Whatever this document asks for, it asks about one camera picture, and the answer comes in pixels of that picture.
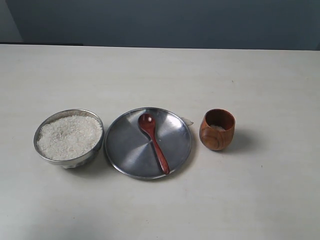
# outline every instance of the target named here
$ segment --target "plate rim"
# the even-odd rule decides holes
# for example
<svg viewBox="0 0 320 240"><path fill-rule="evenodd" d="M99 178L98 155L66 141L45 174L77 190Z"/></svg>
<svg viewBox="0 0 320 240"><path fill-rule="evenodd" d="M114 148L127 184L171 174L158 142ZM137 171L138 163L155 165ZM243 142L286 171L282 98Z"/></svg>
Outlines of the plate rim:
<svg viewBox="0 0 320 240"><path fill-rule="evenodd" d="M108 152L107 152L107 138L108 138L108 135L109 135L109 132L111 130L111 128L116 124L116 122L121 119L123 116L129 114L129 113L132 113L132 112L135 112L135 111L139 111L139 110L148 110L148 109L151 109L151 110L160 110L160 111L164 111L166 113L169 113L171 115L173 115L174 117L176 117L177 119L179 119L179 121L184 125L184 127L187 129L187 132L188 134L190 135L190 147L188 149L188 153L187 153L187 156L185 158L185 160L180 163L175 169L171 170L170 174L172 174L173 172L175 172L176 170L180 169L181 166L188 160L188 158L190 157L190 153L191 153L191 150L192 150L192 146L193 146L193 135L189 129L189 127L187 126L187 124L182 120L181 117L179 117L178 115L176 115L175 113L169 111L169 110L166 110L166 109L163 109L163 108L159 108L159 107L153 107L153 106L147 106L147 107L138 107L138 108L135 108L135 109L132 109L132 110L129 110L123 114L121 114L119 117L117 117L112 123L111 125L108 127L107 131L105 132L105 135L104 135L104 139L103 139L103 151L104 151L104 155L106 157L106 159L112 164L112 166L118 170L120 173L122 174L125 174L131 178L134 178L134 179L140 179L140 180L152 180L152 179L159 179L159 178L163 178L163 177L166 177L168 175L166 174L160 174L160 175L157 175L157 176L152 176L152 177L145 177L145 176L136 176L136 175L132 175L130 173L127 173L125 171L123 171L122 169L120 169L118 166L116 166L116 164L111 160L111 158L109 157L108 155Z"/></svg>

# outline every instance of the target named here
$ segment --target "gray wall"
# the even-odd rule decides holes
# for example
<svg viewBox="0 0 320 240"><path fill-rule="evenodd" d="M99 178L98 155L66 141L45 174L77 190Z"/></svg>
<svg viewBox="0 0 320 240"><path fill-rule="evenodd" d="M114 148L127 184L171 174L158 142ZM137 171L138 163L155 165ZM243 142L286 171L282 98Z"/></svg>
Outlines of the gray wall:
<svg viewBox="0 0 320 240"><path fill-rule="evenodd" d="M0 42L22 42L5 0L0 0Z"/></svg>
<svg viewBox="0 0 320 240"><path fill-rule="evenodd" d="M314 50L320 0L8 0L26 42Z"/></svg>

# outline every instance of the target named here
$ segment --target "metal plate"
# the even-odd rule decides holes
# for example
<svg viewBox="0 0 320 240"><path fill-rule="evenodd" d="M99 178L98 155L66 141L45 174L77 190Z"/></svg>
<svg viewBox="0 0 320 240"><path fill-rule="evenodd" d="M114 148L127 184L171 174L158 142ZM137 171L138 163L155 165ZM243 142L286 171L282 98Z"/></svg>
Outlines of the metal plate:
<svg viewBox="0 0 320 240"><path fill-rule="evenodd" d="M164 177L151 140L138 126L141 114L151 114L155 118L155 137L169 164L170 173L181 167L191 151L191 132L180 117L155 107L134 109L118 117L106 132L105 155L117 170L130 177Z"/></svg>

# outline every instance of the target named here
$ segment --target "wooden spoon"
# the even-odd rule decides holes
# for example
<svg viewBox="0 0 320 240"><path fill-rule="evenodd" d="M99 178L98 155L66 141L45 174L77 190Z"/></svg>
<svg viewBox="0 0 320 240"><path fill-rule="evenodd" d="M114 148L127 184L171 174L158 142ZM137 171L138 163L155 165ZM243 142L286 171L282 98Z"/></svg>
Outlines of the wooden spoon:
<svg viewBox="0 0 320 240"><path fill-rule="evenodd" d="M138 124L140 129L151 138L161 170L165 175L168 175L170 173L168 162L155 138L156 120L150 114L145 113L139 117Z"/></svg>

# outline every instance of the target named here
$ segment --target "wooden tumbler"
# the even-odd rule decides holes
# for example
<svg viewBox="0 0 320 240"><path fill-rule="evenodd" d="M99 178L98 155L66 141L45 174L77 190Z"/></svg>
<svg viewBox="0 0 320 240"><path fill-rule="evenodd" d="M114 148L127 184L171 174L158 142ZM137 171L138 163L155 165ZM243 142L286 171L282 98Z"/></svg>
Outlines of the wooden tumbler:
<svg viewBox="0 0 320 240"><path fill-rule="evenodd" d="M230 112L223 109L210 110L202 120L199 130L200 140L210 150L225 149L234 137L235 124L236 120Z"/></svg>

